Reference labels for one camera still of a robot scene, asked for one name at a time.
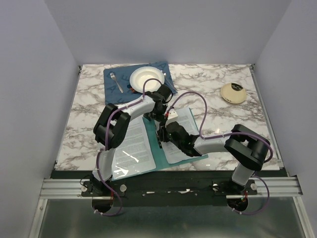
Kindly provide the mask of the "single printed paper sheet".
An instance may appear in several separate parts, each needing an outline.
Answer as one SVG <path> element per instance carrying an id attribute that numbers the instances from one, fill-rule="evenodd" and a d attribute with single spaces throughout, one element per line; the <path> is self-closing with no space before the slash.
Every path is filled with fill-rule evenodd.
<path id="1" fill-rule="evenodd" d="M 143 117 L 130 122 L 123 142 L 116 148 L 112 179 L 119 180 L 156 169 Z"/>

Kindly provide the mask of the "printed paper sheets stack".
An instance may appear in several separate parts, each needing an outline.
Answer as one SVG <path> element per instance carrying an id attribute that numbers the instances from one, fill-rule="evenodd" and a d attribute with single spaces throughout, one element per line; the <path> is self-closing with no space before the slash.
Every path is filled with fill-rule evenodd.
<path id="1" fill-rule="evenodd" d="M 199 131 L 189 108 L 171 109 L 163 122 L 157 122 L 157 138 L 170 165 L 187 163 L 202 156 L 194 149 Z"/>

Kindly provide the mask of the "teal paper folder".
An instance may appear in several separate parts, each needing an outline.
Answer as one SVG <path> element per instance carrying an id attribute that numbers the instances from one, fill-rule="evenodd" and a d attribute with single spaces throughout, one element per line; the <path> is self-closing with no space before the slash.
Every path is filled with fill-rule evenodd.
<path id="1" fill-rule="evenodd" d="M 154 171 L 158 171 L 158 170 L 162 170 L 162 169 L 171 168 L 173 166 L 179 166 L 182 164 L 186 164 L 186 163 L 177 163 L 174 165 L 170 165 L 166 160 L 163 149 L 159 148 L 159 145 L 157 142 L 156 129 L 155 129 L 155 123 L 157 123 L 157 122 L 149 121 L 149 120 L 145 119 L 144 117 L 143 117 L 143 122 L 145 124 L 146 132 L 147 132 L 150 147 L 151 147 L 151 152 L 152 152 L 155 164 L 156 164 L 156 169 L 154 169 L 150 172 L 154 172 Z M 207 157 L 208 157 L 208 155 L 203 155 L 199 158 L 190 159 L 190 160 L 188 160 L 187 163 L 190 163 L 190 162 L 193 162 L 196 160 L 205 159 Z"/>

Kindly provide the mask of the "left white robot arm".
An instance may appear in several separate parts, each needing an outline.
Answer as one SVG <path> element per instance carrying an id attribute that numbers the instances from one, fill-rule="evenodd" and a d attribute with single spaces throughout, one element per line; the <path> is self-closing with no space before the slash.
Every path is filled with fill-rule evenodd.
<path id="1" fill-rule="evenodd" d="M 144 120 L 162 122 L 173 92 L 166 85 L 156 91 L 144 91 L 137 99 L 122 106 L 106 104 L 93 133 L 100 146 L 95 169 L 82 192 L 106 195 L 115 191 L 109 180 L 152 172 L 157 165 L 151 150 Z"/>

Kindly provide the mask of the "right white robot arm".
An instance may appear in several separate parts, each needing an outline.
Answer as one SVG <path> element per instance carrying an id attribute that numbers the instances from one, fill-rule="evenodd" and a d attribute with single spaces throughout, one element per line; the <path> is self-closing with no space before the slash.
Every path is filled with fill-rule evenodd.
<path id="1" fill-rule="evenodd" d="M 189 157 L 229 152 L 239 162 L 227 186 L 233 194 L 245 190 L 254 172 L 261 171 L 263 164 L 273 157 L 270 142 L 241 124 L 236 124 L 228 133 L 202 138 L 197 134 L 189 134 L 177 122 L 167 125 L 160 123 L 157 138 L 159 142 L 171 142 Z"/>

